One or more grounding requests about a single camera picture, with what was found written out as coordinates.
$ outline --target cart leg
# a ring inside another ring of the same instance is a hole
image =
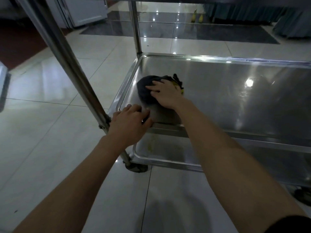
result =
[[[93,91],[87,77],[81,69],[70,45],[62,31],[57,26],[45,0],[18,0],[26,14],[29,16],[45,43],[51,48],[56,59],[72,81],[73,85],[91,110],[93,116],[99,123],[99,127],[107,134],[109,130],[110,117],[105,113],[95,92]],[[142,172],[143,168],[130,168],[135,165],[131,163],[130,156],[123,151],[121,158],[129,170]]]
[[[133,27],[136,54],[140,54],[142,53],[142,45],[140,43],[136,1],[128,1],[128,8],[130,10],[131,22]]]

